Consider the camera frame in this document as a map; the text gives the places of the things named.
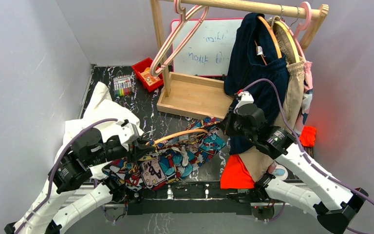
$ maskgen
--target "marble tabletop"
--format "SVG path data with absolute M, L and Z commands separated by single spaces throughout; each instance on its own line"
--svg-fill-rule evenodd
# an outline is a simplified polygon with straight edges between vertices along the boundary
M 124 75 L 131 76 L 131 80 L 134 84 L 134 94 L 123 97 L 115 97 L 113 88 L 111 88 L 112 79 L 114 77 Z M 135 73 L 130 66 L 94 67 L 82 113 L 85 112 L 94 91 L 94 87 L 99 81 L 108 86 L 113 101 L 117 102 L 123 107 L 128 108 L 140 119 L 140 127 L 145 132 L 144 138 L 159 139 L 164 136 L 183 131 L 190 123 L 196 121 L 196 119 L 189 117 L 159 112 L 156 104 L 158 98 L 160 97 L 162 87 L 151 93 L 148 92 L 148 90 L 143 87 L 141 81 L 136 79 Z M 221 174 L 229 157 L 228 152 L 230 149 L 228 137 L 222 134 L 220 134 L 220 136 L 227 143 L 227 146 L 224 147 L 215 157 L 213 157 L 211 161 L 199 168 L 199 170 L 193 171 L 189 178 L 186 178 L 184 181 L 192 182 L 220 180 Z M 291 172 L 289 174 L 290 175 L 286 181 L 300 182 L 300 180 Z

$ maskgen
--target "navy blue garment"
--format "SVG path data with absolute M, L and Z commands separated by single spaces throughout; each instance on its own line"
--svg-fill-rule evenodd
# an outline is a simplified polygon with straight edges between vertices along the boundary
M 266 78 L 276 86 L 280 102 L 283 104 L 289 82 L 285 54 L 282 53 L 282 58 L 278 58 L 273 40 L 257 16 L 264 17 L 263 14 L 247 14 L 237 29 L 228 73 L 224 80 L 224 92 L 233 95 L 250 83 Z M 262 57 L 257 55 L 255 41 L 263 48 L 267 65 L 264 64 Z M 247 91 L 253 96 L 254 103 L 264 111 L 267 122 L 273 124 L 280 109 L 272 86 L 267 82 L 260 82 Z M 230 107 L 236 104 L 237 101 L 234 100 Z M 231 155 L 243 153 L 253 146 L 242 136 L 231 137 L 230 143 Z

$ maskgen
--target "red fabric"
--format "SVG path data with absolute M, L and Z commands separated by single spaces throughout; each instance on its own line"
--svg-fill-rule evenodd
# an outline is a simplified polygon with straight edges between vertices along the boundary
M 316 140 L 316 128 L 312 126 L 304 126 L 299 139 L 304 147 L 313 147 Z
M 230 155 L 220 179 L 222 189 L 253 189 L 254 181 L 239 155 Z

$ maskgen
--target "pink garment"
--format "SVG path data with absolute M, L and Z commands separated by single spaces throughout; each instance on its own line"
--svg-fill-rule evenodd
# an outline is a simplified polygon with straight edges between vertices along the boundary
M 304 124 L 306 122 L 307 115 L 309 114 L 310 110 L 310 103 L 313 97 L 313 78 L 311 68 L 312 62 L 306 61 L 304 64 L 304 77 L 309 85 L 305 84 L 304 86 L 302 105 L 294 127 L 295 132 L 299 135 L 302 133 L 302 130 L 304 128 Z

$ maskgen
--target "marker set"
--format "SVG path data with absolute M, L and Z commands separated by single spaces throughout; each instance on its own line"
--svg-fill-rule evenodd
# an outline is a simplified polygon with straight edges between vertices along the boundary
M 133 93 L 133 86 L 131 84 L 130 76 L 115 77 L 114 81 L 114 95 L 116 97 L 125 96 Z

